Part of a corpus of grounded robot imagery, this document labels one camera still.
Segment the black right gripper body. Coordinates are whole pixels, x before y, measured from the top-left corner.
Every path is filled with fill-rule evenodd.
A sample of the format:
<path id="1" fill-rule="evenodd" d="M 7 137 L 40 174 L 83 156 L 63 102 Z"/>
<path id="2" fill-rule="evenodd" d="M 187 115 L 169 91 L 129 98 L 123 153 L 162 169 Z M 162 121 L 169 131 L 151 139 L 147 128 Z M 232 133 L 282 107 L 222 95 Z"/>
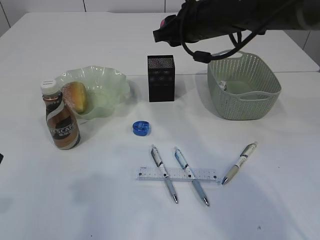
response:
<path id="1" fill-rule="evenodd" d="M 263 20 L 263 0 L 186 0 L 176 16 L 174 40 L 180 42 L 179 28 L 182 13 L 183 39 L 186 43 L 253 31 Z"/>

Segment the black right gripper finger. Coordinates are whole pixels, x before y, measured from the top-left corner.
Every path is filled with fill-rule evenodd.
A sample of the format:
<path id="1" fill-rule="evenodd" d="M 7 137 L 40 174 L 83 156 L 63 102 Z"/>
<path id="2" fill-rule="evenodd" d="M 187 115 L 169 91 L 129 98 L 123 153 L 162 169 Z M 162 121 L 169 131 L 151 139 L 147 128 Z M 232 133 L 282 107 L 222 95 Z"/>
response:
<path id="1" fill-rule="evenodd" d="M 165 39 L 164 42 L 168 43 L 171 47 L 179 47 L 181 46 L 181 40 L 179 38 L 174 38 L 174 39 Z"/>
<path id="2" fill-rule="evenodd" d="M 166 39 L 178 39 L 179 38 L 179 19 L 177 18 L 177 15 L 165 27 L 154 30 L 153 37 L 156 43 L 164 42 L 164 40 Z"/>

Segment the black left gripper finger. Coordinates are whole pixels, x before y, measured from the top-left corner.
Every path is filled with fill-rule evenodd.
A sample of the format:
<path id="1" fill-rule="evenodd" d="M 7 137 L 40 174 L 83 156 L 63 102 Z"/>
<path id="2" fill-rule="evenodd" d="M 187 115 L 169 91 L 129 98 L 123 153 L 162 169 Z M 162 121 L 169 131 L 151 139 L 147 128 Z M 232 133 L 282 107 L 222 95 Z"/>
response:
<path id="1" fill-rule="evenodd" d="M 2 160 L 3 160 L 3 158 L 4 158 L 4 156 L 2 154 L 0 154 L 0 164 L 1 164 Z"/>

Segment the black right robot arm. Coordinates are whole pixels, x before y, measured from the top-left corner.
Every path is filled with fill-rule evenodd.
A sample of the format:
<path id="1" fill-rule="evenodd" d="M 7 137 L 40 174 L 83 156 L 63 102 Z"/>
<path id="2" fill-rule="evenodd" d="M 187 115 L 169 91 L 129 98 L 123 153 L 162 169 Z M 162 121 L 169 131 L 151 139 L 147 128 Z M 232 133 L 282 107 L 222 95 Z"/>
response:
<path id="1" fill-rule="evenodd" d="M 180 11 L 153 31 L 155 42 L 172 47 L 250 31 L 250 39 L 268 30 L 319 30 L 318 0 L 187 0 Z"/>

